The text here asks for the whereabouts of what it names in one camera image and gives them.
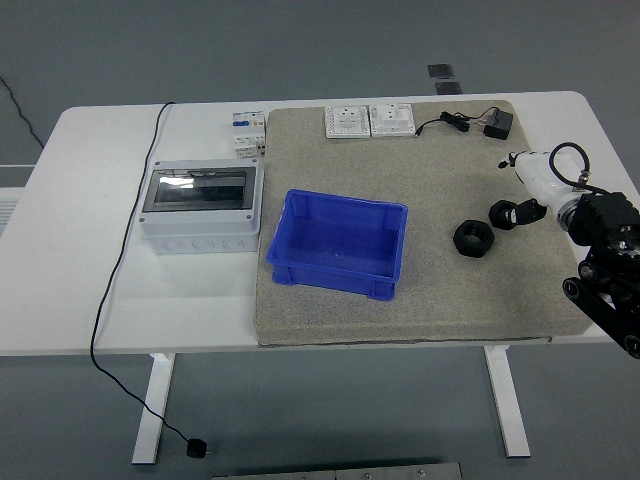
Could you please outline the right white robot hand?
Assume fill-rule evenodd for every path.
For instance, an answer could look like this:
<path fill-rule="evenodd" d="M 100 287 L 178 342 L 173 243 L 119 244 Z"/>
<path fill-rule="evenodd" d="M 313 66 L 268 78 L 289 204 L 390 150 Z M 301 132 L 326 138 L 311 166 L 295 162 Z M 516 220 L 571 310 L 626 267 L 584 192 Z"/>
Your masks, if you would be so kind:
<path fill-rule="evenodd" d="M 537 222 L 550 212 L 564 231 L 569 230 L 583 191 L 558 178 L 549 164 L 550 156 L 550 152 L 512 152 L 498 164 L 500 169 L 515 170 L 531 199 L 520 204 L 503 200 L 494 204 L 489 214 L 494 226 L 510 230 Z"/>

